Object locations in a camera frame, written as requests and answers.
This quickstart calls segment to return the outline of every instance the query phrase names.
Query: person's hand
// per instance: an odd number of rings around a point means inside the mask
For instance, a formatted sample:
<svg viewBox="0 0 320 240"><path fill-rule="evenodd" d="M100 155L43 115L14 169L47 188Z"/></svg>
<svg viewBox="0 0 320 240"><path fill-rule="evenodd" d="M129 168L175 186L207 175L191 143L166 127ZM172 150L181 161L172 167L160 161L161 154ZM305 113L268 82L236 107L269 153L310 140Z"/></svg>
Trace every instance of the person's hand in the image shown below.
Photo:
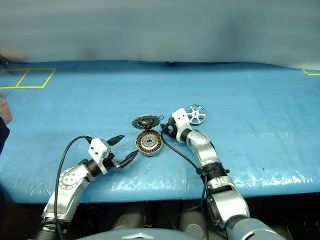
<svg viewBox="0 0 320 240"><path fill-rule="evenodd" d="M4 94L0 93L0 100L1 100L1 117L5 124L8 124L12 121L12 114L10 108L8 106L8 102L4 98Z"/></svg>

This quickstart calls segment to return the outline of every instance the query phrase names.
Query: dark clothing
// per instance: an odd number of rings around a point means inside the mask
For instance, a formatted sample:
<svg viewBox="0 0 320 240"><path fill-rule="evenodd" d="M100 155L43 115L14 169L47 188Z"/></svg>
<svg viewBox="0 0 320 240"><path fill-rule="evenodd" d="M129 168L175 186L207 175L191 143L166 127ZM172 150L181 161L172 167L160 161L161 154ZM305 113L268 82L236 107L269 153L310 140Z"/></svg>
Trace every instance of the dark clothing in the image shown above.
<svg viewBox="0 0 320 240"><path fill-rule="evenodd" d="M7 128L4 120L0 117L0 154L4 148L5 142L9 136L10 130Z"/></svg>

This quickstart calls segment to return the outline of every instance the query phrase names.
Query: blue table surface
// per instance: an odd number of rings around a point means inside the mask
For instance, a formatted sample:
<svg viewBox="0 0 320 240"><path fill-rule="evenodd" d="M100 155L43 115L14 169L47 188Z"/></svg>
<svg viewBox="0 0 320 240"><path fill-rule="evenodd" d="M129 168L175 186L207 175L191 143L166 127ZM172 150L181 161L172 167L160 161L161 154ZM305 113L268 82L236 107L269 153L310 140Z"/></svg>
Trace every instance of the blue table surface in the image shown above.
<svg viewBox="0 0 320 240"><path fill-rule="evenodd" d="M56 68L44 88L0 89L14 117L0 156L0 185L17 203L48 201L62 152L74 137L124 134L112 150L122 160L136 149L140 131L131 126L134 118L152 114L166 120L192 104L206 109L207 119L196 129L211 137L245 197L320 189L320 76L253 63L92 61L7 68ZM15 85L22 74L4 71L0 87ZM31 70L20 86L42 85L48 74ZM186 146L169 141L195 160ZM75 143L63 169L89 158L87 151L84 140ZM164 147L99 176L81 202L197 199L202 188L192 166Z"/></svg>

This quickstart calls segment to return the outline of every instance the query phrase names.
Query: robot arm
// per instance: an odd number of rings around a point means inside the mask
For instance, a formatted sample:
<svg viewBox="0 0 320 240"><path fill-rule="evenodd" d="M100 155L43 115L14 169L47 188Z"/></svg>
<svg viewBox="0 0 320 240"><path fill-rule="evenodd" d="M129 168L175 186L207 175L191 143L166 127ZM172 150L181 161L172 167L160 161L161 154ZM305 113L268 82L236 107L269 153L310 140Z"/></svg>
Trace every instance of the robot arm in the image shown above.
<svg viewBox="0 0 320 240"><path fill-rule="evenodd" d="M129 164L138 154L133 151L127 155L122 162L114 159L111 146L118 143L124 135L119 135L105 141L94 138L91 140L89 154L91 160L82 160L78 166L65 170L59 178L57 194L57 217L62 227L62 232L67 231L69 223L72 221L77 210L80 197L95 177L100 174L107 174L112 167L123 168ZM54 221L55 193L49 199L43 214L41 231L38 232L36 239L55 239L57 236L56 222Z"/></svg>
<svg viewBox="0 0 320 240"><path fill-rule="evenodd" d="M176 140L186 143L200 162L206 205L213 225L226 231L229 240L284 239L261 221L250 218L247 203L227 175L229 170L224 169L210 138L191 128L186 111L180 108L171 116Z"/></svg>

